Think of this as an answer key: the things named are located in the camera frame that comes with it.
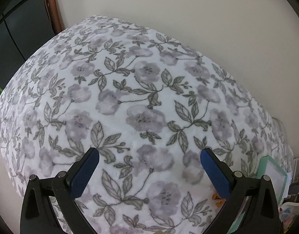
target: wooden trim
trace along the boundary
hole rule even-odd
[[[59,34],[62,29],[62,24],[60,22],[60,18],[58,16],[58,9],[56,7],[55,0],[47,0],[48,8],[49,8],[49,15],[51,19],[52,28],[55,34]]]

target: screw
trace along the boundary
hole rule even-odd
[[[234,172],[234,175],[238,178],[241,178],[243,176],[243,174],[240,171]]]
[[[36,179],[36,177],[37,177],[37,176],[36,176],[35,174],[32,174],[32,175],[29,176],[29,180],[30,180],[30,181],[33,181],[34,179]]]
[[[270,177],[268,175],[263,175],[264,180],[270,181]]]
[[[66,172],[65,171],[60,171],[59,173],[58,173],[58,177],[59,178],[63,178],[64,176],[66,175]]]

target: floral blanket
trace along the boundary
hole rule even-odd
[[[219,65],[155,30],[92,16],[32,55],[0,97],[1,152],[14,188],[101,155],[76,200],[98,233],[203,232],[218,210],[205,147],[254,177],[292,152],[271,116]],[[52,198],[64,230],[70,229]]]

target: black cable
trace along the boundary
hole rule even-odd
[[[10,32],[10,30],[9,30],[9,27],[8,27],[8,25],[7,25],[7,22],[6,22],[5,20],[4,20],[4,24],[5,24],[5,27],[7,28],[7,31],[8,31],[8,33],[9,33],[10,37],[11,37],[11,40],[13,41],[13,44],[15,45],[15,47],[16,47],[16,49],[18,50],[18,52],[20,53],[20,55],[23,57],[24,61],[26,61],[24,55],[22,54],[22,52],[20,51],[19,47],[18,47],[17,44],[15,43],[15,40],[13,39],[12,34],[11,34],[11,32]]]

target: orange object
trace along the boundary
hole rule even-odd
[[[220,200],[219,202],[216,203],[217,207],[222,207],[223,204],[226,202],[226,199],[221,198],[217,193],[212,195],[212,200]]]

